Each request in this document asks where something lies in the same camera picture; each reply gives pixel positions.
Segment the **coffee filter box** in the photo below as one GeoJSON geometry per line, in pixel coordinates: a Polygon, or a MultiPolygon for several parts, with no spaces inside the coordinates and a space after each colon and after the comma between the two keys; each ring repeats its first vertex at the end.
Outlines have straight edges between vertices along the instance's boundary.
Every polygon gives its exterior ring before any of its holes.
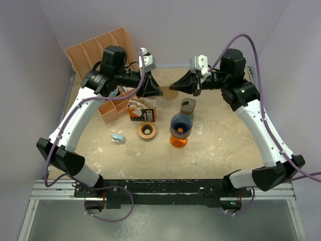
{"type": "Polygon", "coordinates": [[[131,98],[127,105],[129,118],[133,122],[155,122],[156,101],[150,98],[131,98]]]}

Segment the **blue ribbed coffee dripper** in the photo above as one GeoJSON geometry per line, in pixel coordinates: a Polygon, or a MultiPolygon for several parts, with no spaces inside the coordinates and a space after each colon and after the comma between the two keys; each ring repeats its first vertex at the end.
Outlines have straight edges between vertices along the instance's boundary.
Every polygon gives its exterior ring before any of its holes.
{"type": "Polygon", "coordinates": [[[192,129],[193,127],[193,120],[191,119],[190,116],[183,114],[183,113],[178,113],[175,114],[172,119],[171,119],[171,127],[177,131],[178,129],[182,129],[183,132],[188,132],[192,129]]]}

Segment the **brown paper coffee filter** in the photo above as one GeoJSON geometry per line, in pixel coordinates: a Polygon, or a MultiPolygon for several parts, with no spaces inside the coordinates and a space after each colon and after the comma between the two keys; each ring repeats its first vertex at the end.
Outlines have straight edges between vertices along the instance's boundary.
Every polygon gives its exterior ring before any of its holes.
{"type": "Polygon", "coordinates": [[[169,86],[160,86],[159,90],[163,93],[162,98],[167,101],[174,100],[179,96],[179,92],[177,90],[170,90],[169,86]]]}

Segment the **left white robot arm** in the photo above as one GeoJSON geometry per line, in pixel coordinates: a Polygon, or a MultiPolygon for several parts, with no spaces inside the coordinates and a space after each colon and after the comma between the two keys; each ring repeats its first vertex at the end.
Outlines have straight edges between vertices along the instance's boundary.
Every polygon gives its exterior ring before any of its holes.
{"type": "Polygon", "coordinates": [[[96,110],[108,100],[125,100],[127,96],[115,96],[118,86],[134,88],[129,97],[161,96],[162,92],[153,81],[151,71],[156,68],[153,55],[146,48],[139,50],[139,71],[125,71],[127,52],[120,46],[104,49],[101,61],[93,65],[78,91],[76,100],[59,126],[46,139],[39,138],[37,148],[49,165],[86,185],[92,197],[103,192],[103,178],[85,164],[85,158],[75,150],[80,137],[96,110]]]}

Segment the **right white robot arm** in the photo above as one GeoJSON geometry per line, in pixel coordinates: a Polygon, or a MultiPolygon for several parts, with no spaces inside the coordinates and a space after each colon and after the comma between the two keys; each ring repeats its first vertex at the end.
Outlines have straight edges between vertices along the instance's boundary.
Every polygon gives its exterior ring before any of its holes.
{"type": "Polygon", "coordinates": [[[189,71],[169,86],[170,90],[199,96],[202,90],[219,89],[223,99],[241,118],[252,135],[263,160],[263,167],[238,170],[224,176],[223,191],[235,196],[241,188],[257,187],[262,191],[287,182],[302,168],[305,160],[284,143],[261,107],[255,85],[244,78],[246,59],[237,49],[228,49],[220,59],[219,69],[209,70],[204,55],[190,60],[189,71]]]}

